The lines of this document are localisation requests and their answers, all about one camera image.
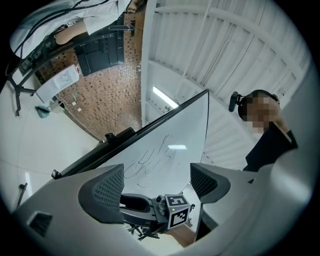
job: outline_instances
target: white ceiling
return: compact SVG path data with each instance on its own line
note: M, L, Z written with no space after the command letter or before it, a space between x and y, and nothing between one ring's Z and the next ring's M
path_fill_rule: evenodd
M233 91L276 94L284 107L311 61L296 27L270 0L148 0L141 61L142 124L210 90L202 161L243 169L259 135L228 111Z

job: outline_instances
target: whiteboard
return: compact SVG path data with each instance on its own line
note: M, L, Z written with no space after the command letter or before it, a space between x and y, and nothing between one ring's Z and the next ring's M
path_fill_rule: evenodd
M190 181L190 163L200 163L206 139L209 92L106 161L123 164L123 193L150 198L178 194Z

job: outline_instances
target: white lab coat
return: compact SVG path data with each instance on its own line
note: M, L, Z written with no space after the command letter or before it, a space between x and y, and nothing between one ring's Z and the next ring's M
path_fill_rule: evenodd
M46 15L58 10L72 8L80 0L56 0L28 15L13 32L10 37L10 46L12 51L16 51L18 46L26 38L30 29L40 19ZM91 6L103 2L104 0L88 0L79 4L77 7ZM126 10L131 0L109 0L109 2L82 10L71 11L61 17L49 21L40 26L32 36L24 43L22 48L22 58L28 56L46 36L50 35L57 28L64 24L78 22L83 20L89 35L108 26L116 21L119 16ZM15 53L21 56L21 47Z

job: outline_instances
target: patterned floor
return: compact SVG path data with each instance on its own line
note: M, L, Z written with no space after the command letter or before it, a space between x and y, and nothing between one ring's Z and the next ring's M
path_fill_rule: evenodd
M88 134L105 139L107 133L120 133L128 127L136 131L141 129L141 77L140 61L145 12L125 14L124 23L130 25L135 20L134 36L130 31L124 32L125 64L114 66L80 76L75 84L62 92L62 98L75 93L76 105L72 97L65 100L67 114ZM48 80L71 64L78 64L77 56L69 50L51 61L52 67L43 67L40 72Z

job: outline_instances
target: person's arm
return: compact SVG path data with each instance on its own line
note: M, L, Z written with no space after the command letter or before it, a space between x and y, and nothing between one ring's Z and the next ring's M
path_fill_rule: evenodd
M165 234L171 235L184 248L193 244L196 238L196 233L185 224L169 229Z
M75 36L78 36L82 33L87 32L87 28L83 20L77 22L76 24L67 27L65 30L62 30L55 36L55 42L58 45L64 45L69 42Z

